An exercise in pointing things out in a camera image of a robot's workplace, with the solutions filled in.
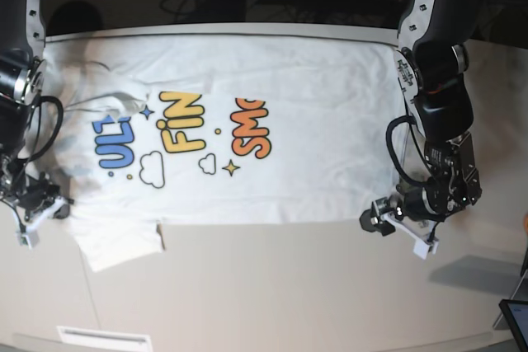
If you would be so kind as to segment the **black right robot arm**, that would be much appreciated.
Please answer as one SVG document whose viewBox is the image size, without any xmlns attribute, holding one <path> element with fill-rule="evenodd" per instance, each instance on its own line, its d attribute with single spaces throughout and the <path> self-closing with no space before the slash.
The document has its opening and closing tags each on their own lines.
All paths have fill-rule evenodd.
<svg viewBox="0 0 528 352">
<path fill-rule="evenodd" d="M 42 93 L 45 38 L 41 0 L 1 0 L 1 199 L 23 209 L 29 222 L 64 219 L 73 202 L 46 173 L 26 171 L 51 149 L 64 119 L 61 101 Z M 53 132 L 44 146 L 33 142 L 21 157 L 31 122 L 45 105 L 57 110 Z"/>
</svg>

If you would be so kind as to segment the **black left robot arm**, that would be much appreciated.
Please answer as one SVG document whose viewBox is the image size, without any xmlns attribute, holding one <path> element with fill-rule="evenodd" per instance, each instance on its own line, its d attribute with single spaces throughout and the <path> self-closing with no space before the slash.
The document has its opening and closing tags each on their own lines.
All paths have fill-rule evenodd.
<svg viewBox="0 0 528 352">
<path fill-rule="evenodd" d="M 438 225 L 481 197 L 479 171 L 469 132 L 474 112 L 464 83 L 469 68 L 466 41 L 485 0 L 410 0 L 398 26 L 394 63 L 406 113 L 385 132 L 389 156 L 405 188 L 374 201 L 360 216 L 361 228 L 388 236 L 405 218 Z M 401 124 L 420 134 L 427 180 L 412 178 L 394 149 Z"/>
</svg>

